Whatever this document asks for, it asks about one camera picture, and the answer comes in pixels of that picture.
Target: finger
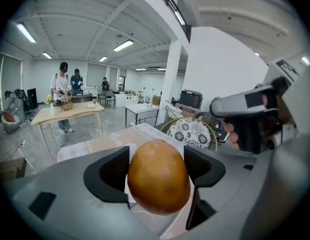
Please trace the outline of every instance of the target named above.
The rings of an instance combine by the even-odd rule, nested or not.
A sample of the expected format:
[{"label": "finger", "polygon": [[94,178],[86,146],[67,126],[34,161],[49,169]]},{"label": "finger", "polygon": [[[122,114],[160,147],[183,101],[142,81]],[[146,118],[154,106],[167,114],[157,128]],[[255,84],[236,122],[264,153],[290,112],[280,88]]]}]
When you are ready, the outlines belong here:
[{"label": "finger", "polygon": [[263,104],[264,104],[264,106],[265,106],[265,108],[266,108],[266,106],[267,106],[267,97],[266,97],[265,94],[263,94],[263,95],[262,95],[262,98],[263,98]]},{"label": "finger", "polygon": [[228,136],[228,139],[231,143],[236,143],[239,140],[239,136],[236,132],[231,132]]},{"label": "finger", "polygon": [[232,143],[231,146],[235,150],[240,150],[240,146],[239,146],[239,144],[237,142],[236,143]]},{"label": "finger", "polygon": [[227,133],[232,133],[232,132],[234,132],[234,126],[233,126],[231,123],[229,123],[229,122],[225,123],[224,129],[225,129],[225,131],[226,131]]}]

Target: fluorescent light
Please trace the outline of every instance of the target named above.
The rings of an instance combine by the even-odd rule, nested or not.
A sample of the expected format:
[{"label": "fluorescent light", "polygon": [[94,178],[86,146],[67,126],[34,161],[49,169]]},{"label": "fluorescent light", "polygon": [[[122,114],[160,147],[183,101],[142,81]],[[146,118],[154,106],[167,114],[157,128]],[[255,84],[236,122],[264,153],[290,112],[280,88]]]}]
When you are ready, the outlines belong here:
[{"label": "fluorescent light", "polygon": [[122,50],[122,49],[124,49],[124,48],[126,48],[128,46],[131,46],[132,44],[134,44],[134,42],[132,40],[127,40],[126,42],[124,42],[124,43],[120,44],[119,46],[117,46],[114,49],[114,51],[118,52],[118,51],[120,51],[120,50]]},{"label": "fluorescent light", "polygon": [[105,61],[106,59],[107,59],[107,57],[104,56],[104,57],[102,57],[99,61],[100,61],[100,62],[103,62],[103,61]]},{"label": "fluorescent light", "polygon": [[30,32],[27,30],[27,28],[24,26],[23,23],[18,23],[16,26],[17,26],[18,29],[24,34],[24,36],[27,37],[27,39],[28,39],[31,43],[36,43],[35,38],[32,37],[32,35],[30,34]]},{"label": "fluorescent light", "polygon": [[1,58],[1,65],[0,65],[0,107],[1,111],[3,111],[3,97],[2,97],[2,73],[3,73],[3,62],[4,62],[4,55]]},{"label": "fluorescent light", "polygon": [[51,59],[52,57],[47,53],[47,52],[43,52],[43,55],[48,58],[48,59]]},{"label": "fluorescent light", "polygon": [[179,20],[180,24],[185,25],[185,22],[181,16],[181,14],[177,10],[175,11],[175,15],[176,15],[177,19]]},{"label": "fluorescent light", "polygon": [[302,60],[307,66],[310,65],[310,60],[309,60],[307,57],[303,57],[303,58],[301,58],[301,60]]}]

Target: person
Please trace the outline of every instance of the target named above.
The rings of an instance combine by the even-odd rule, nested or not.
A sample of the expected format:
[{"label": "person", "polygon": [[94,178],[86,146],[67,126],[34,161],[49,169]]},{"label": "person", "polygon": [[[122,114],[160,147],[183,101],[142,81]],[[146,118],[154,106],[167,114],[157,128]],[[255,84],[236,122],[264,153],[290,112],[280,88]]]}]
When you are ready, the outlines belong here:
[{"label": "person", "polygon": [[19,123],[25,121],[23,99],[19,98],[15,92],[5,91],[5,100],[8,99],[6,111],[11,111],[12,115],[19,117]]},{"label": "person", "polygon": [[83,77],[80,75],[80,70],[78,68],[75,69],[74,75],[70,78],[71,85],[71,95],[77,95],[81,91],[81,86],[83,85]]},{"label": "person", "polygon": [[104,77],[103,78],[103,83],[101,84],[101,86],[102,86],[102,91],[103,92],[105,92],[105,91],[109,91],[110,90],[110,84],[109,84],[109,82],[107,81],[107,78],[106,77]]},{"label": "person", "polygon": [[[66,74],[68,67],[67,62],[62,62],[59,66],[59,72],[51,78],[50,88],[53,93],[54,106],[62,106],[62,99],[66,97],[67,91],[71,89],[71,82]],[[58,121],[58,126],[65,132],[72,133],[74,131],[68,119]]]},{"label": "person", "polygon": [[[266,95],[263,94],[262,98],[263,98],[264,106],[266,107],[268,104]],[[278,107],[277,118],[282,124],[286,124],[292,119],[292,116],[287,106],[285,105],[283,99],[279,95],[276,95],[276,101],[277,101],[277,107]],[[228,123],[225,123],[224,129],[227,133],[229,133],[228,139],[231,142],[231,146],[233,147],[233,149],[239,150],[240,149],[239,136],[235,132],[234,126],[228,122]]]}]

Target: ceiling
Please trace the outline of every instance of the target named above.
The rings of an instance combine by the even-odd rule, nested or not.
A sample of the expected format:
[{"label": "ceiling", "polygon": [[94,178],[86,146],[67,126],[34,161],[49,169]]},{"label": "ceiling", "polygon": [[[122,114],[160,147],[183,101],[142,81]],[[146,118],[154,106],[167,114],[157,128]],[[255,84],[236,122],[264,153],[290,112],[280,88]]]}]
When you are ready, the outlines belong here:
[{"label": "ceiling", "polygon": [[[266,63],[282,55],[302,56],[310,51],[303,24],[285,0],[195,2],[204,26],[233,36]],[[17,29],[18,22],[26,25],[35,44]],[[34,60],[47,60],[42,52],[53,59],[95,63],[106,56],[104,65],[131,70],[154,68],[154,72],[166,67],[171,41],[151,17],[126,0],[25,0],[2,38]],[[114,51],[128,39],[134,44]],[[186,63],[187,57],[181,54],[180,73],[185,72]]]},{"label": "ceiling", "polygon": [[233,36],[269,63],[307,54],[309,37],[286,0],[195,0],[204,26]]},{"label": "ceiling", "polygon": [[[17,29],[23,22],[36,39],[30,43]],[[3,34],[34,60],[87,60],[132,69],[165,68],[171,39],[142,10],[126,0],[25,0]],[[114,48],[128,39],[134,44]],[[179,71],[186,69],[180,57]]]}]

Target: black and white pattern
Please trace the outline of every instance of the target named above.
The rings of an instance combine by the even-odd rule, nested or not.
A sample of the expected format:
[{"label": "black and white pattern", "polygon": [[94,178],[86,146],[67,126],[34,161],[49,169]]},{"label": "black and white pattern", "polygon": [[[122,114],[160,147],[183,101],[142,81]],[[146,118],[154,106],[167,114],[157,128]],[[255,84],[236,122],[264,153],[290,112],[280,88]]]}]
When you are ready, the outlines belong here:
[{"label": "black and white pattern", "polygon": [[195,118],[181,118],[174,122],[167,135],[189,146],[207,149],[211,142],[209,129]]}]

